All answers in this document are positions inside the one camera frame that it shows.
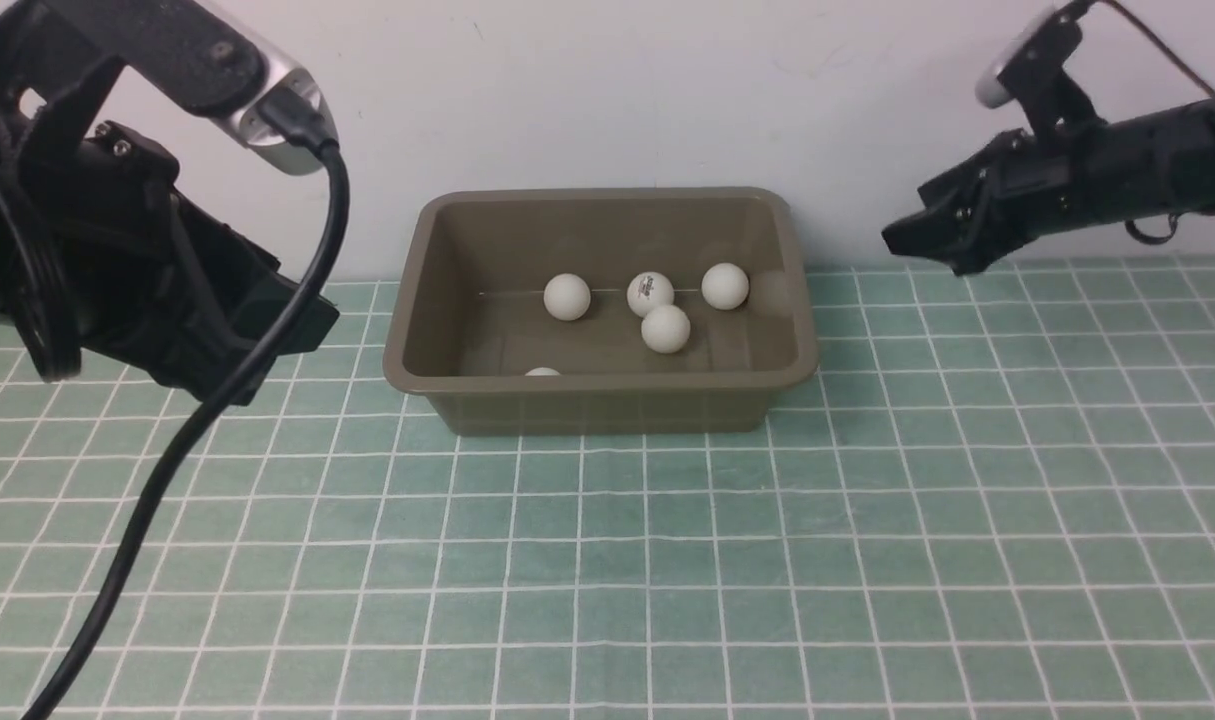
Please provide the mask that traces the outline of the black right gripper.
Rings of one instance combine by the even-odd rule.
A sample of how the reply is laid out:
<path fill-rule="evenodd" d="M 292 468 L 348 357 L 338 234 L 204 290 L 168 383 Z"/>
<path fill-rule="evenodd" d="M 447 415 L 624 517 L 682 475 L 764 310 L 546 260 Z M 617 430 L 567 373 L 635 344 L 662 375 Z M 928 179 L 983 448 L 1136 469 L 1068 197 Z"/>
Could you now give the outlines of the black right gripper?
<path fill-rule="evenodd" d="M 1121 223 L 1146 246 L 1183 219 L 1160 163 L 1160 119 L 1109 123 L 1064 67 L 1050 108 L 1025 110 L 981 151 L 919 187 L 922 208 L 886 225 L 891 255 L 979 274 L 1046 234 Z"/>

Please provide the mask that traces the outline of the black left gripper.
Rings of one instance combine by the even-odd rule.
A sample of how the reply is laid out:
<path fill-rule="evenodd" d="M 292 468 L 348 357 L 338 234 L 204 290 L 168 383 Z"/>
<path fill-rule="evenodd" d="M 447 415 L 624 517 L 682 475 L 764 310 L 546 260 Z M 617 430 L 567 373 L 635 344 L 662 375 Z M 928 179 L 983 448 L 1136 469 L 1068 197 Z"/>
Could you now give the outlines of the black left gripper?
<path fill-rule="evenodd" d="M 209 398 L 296 291 L 177 189 L 171 151 L 100 120 L 124 69 L 287 176 L 337 140 L 300 61 L 214 1 L 15 1 L 0 13 L 0 324 L 36 375 L 101 355 Z"/>

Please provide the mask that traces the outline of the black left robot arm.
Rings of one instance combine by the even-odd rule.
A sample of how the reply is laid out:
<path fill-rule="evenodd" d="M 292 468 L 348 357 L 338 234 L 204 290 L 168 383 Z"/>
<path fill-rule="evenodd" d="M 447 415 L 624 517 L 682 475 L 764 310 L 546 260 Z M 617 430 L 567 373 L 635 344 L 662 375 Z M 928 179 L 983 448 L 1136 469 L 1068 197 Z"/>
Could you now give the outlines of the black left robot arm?
<path fill-rule="evenodd" d="M 45 382 L 94 352 L 210 398 L 296 282 L 177 189 L 171 151 L 98 120 L 124 69 L 287 176 L 313 151 L 265 120 L 296 96 L 337 124 L 299 61 L 211 1 L 16 1 L 0 13 L 0 324 Z"/>

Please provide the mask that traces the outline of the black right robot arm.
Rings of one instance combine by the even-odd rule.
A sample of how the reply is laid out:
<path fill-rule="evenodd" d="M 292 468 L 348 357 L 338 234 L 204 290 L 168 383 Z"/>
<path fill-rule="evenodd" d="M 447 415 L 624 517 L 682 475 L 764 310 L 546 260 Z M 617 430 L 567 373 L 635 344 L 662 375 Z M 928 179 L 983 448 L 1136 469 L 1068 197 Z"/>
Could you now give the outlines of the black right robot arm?
<path fill-rule="evenodd" d="M 982 73 L 976 100 L 1019 104 L 1028 126 L 1001 132 L 919 187 L 922 209 L 886 225 L 892 255 L 979 274 L 1047 234 L 1121 223 L 1160 246 L 1179 219 L 1215 217 L 1215 87 L 1205 100 L 1111 123 L 1066 64 L 1087 1 L 1049 5 Z M 1165 217 L 1166 234 L 1138 231 Z"/>

